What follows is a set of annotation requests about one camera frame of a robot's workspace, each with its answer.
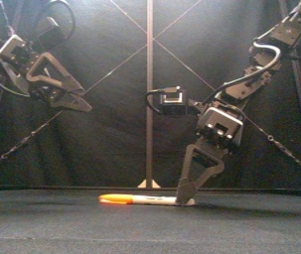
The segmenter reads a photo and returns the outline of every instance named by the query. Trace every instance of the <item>marker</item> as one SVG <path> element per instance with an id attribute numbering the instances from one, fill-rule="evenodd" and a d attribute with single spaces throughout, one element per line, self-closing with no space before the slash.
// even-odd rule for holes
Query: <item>marker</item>
<path id="1" fill-rule="evenodd" d="M 102 194 L 98 196 L 100 203 L 116 204 L 156 204 L 156 205 L 177 205 L 173 196 L 151 196 L 136 194 Z M 192 199 L 184 205 L 194 205 Z"/>

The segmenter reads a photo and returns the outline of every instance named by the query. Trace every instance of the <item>diagonal cable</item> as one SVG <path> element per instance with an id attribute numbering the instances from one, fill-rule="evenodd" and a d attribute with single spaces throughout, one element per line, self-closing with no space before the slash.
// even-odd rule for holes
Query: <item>diagonal cable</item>
<path id="1" fill-rule="evenodd" d="M 96 87 L 96 85 L 98 83 L 101 83 L 101 81 L 132 59 L 132 57 L 145 48 L 145 45 L 139 48 L 139 50 L 111 70 L 111 72 L 106 73 L 106 75 L 85 90 L 85 92 L 82 93 L 82 95 L 85 95 L 93 87 Z"/>
<path id="2" fill-rule="evenodd" d="M 128 20 L 135 24 L 135 26 L 143 31 L 144 34 L 147 32 L 143 30 L 140 25 L 136 23 L 136 21 L 132 19 L 132 17 L 127 14 L 125 11 L 115 4 L 112 0 L 109 2 L 113 4 L 113 6 L 117 8 L 117 10 L 123 13 L 123 15 L 128 18 Z M 160 46 L 160 48 L 169 54 L 169 56 L 177 61 L 177 63 L 185 68 L 185 70 L 198 78 L 198 80 L 211 89 L 212 87 L 210 84 L 202 79 L 202 77 L 194 72 L 194 70 L 184 64 L 184 62 L 175 56 L 172 52 L 156 41 L 156 38 L 176 24 L 176 22 L 185 16 L 185 14 L 196 7 L 196 5 L 202 2 L 202 0 L 196 1 L 195 4 L 183 12 L 183 14 L 165 26 L 165 28 L 157 33 L 157 35 L 152 38 L 153 42 Z"/>

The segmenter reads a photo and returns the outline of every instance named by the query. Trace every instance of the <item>gray surface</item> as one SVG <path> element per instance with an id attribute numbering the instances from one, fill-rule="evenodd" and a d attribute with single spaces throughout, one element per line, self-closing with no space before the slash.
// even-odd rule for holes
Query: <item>gray surface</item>
<path id="1" fill-rule="evenodd" d="M 301 196 L 199 193 L 175 207 L 100 193 L 0 190 L 0 253 L 301 253 Z"/>

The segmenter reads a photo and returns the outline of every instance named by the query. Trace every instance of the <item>black curtain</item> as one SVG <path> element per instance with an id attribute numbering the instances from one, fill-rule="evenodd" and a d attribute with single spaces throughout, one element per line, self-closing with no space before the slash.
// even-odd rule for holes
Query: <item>black curtain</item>
<path id="1" fill-rule="evenodd" d="M 68 2 L 74 34 L 52 54 L 86 90 L 92 110 L 58 114 L 38 101 L 2 94 L 0 156 L 48 124 L 0 163 L 0 184 L 136 187 L 145 178 L 147 1 Z M 3 3 L 11 21 L 18 1 Z M 26 40 L 34 38 L 41 8 L 42 2 L 25 1 L 17 34 Z M 66 9 L 54 5 L 50 14 L 66 32 Z M 153 1 L 153 88 L 180 85 L 202 101 L 224 81 L 240 77 L 252 38 L 279 20 L 278 1 Z M 298 102 L 286 61 L 244 114 L 301 160 Z M 152 120 L 153 181 L 173 187 L 185 146 L 196 140 L 196 117 L 153 115 Z M 301 167 L 246 121 L 238 151 L 206 187 L 301 188 Z"/>

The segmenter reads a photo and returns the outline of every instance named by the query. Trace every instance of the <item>black floor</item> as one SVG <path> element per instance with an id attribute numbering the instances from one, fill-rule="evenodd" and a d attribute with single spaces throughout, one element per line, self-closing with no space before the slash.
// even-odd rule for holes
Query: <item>black floor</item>
<path id="1" fill-rule="evenodd" d="M 0 253 L 301 253 L 301 196 L 210 191 L 190 207 L 98 204 L 109 192 L 0 190 Z"/>

